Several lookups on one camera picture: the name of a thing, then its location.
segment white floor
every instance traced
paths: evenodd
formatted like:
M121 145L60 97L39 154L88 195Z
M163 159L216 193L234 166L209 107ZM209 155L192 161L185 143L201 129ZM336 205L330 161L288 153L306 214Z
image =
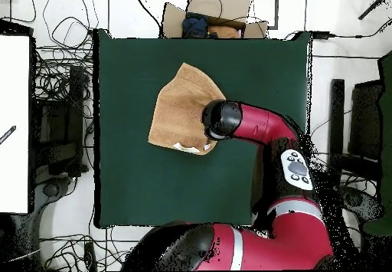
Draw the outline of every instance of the white floor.
M68 16L74 16L87 25L87 16L81 0L34 0L37 17L32 23L22 23L34 28L34 36L37 46L55 44L50 40L45 26L42 13L53 31L58 23ZM90 26L109 29L114 38L157 38L158 26L142 9L137 0L93 0L96 8L96 16L93 11L92 0L84 0L88 8ZM338 35L373 34L392 15L392 9L388 4L383 4L370 13L364 20L359 21L358 16L374 0L279 0L279 29L269 31L271 38L284 38L294 31L318 30L330 31ZM185 9L187 0L147 0L147 7L159 22L162 21L162 13L165 2ZM8 0L0 0L0 18L9 16ZM269 25L274 25L274 0L254 0L250 11L251 16L267 20ZM11 13L13 18L30 21L34 17L34 9L31 0L12 0ZM56 31L58 38L64 38L67 28L63 27ZM76 44L81 42L85 30L74 25L67 38L67 43ZM377 70L377 58L382 57L392 50L392 27L378 33L372 38L347 39L332 38L327 41L315 41L313 46L313 88L312 88L312 115L311 130L328 119L330 83L333 78L345 79L345 110L351 108L351 90L356 83L375 80L379 78ZM350 114L345 115L345 150L348 144L348 127ZM328 124L318 129L313 141L319 152L326 152L328 145ZM87 145L93 143L93 137L89 137ZM93 210L93 171L83 174L78 180L75 192L52 204L47 208L41 222L41 238L54 238L57 236L70 236L72 234L88 234L88 224ZM346 222L353 227L357 222L353 215L344 213ZM136 242L150 228L141 227L115 227L113 229L113 242L107 241L111 251L126 251L133 247ZM106 231L91 227L91 234L97 241L106 245ZM354 242L359 245L358 234L352 234ZM45 241L42 243L42 258L47 260L63 241ZM97 260L105 257L104 250L96 247ZM112 257L107 258L107 263L114 262ZM61 259L56 259L53 267L64 266ZM114 263L108 270L118 270L119 264Z

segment whiteboard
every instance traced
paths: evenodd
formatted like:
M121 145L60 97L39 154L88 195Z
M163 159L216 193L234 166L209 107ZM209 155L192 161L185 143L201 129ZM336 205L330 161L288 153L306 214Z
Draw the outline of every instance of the whiteboard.
M0 35L0 212L28 213L30 40Z

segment green tabletop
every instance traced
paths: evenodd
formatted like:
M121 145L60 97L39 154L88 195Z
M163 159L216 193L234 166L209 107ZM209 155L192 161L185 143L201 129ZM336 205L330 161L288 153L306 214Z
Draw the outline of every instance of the green tabletop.
M305 129L310 34L295 41L98 35L97 224L249 224L255 145L223 141L205 156L153 146L147 139L156 98L185 62L212 78L228 100L286 114Z

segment cardboard box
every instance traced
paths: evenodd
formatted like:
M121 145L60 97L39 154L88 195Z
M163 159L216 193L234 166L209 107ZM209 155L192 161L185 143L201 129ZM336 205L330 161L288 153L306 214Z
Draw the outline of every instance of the cardboard box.
M251 0L188 0L185 11L165 3L163 33L167 38L182 38L182 22L187 12L206 15L208 24L242 30L242 38L265 38L268 22L247 22Z

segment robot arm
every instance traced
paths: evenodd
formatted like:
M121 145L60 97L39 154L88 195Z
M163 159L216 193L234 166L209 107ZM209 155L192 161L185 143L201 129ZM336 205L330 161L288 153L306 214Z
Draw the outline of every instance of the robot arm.
M123 270L138 265L139 270L305 270L330 264L333 252L313 200L312 176L289 124L271 111L227 100L209 103L201 120L211 139L263 146L257 152L263 175L253 176L263 179L253 229L218 223L157 228L127 257ZM261 226L269 229L269 238L255 232Z
M268 145L281 138L297 139L280 115L241 102L214 100L204 108L201 121L213 140L237 138Z

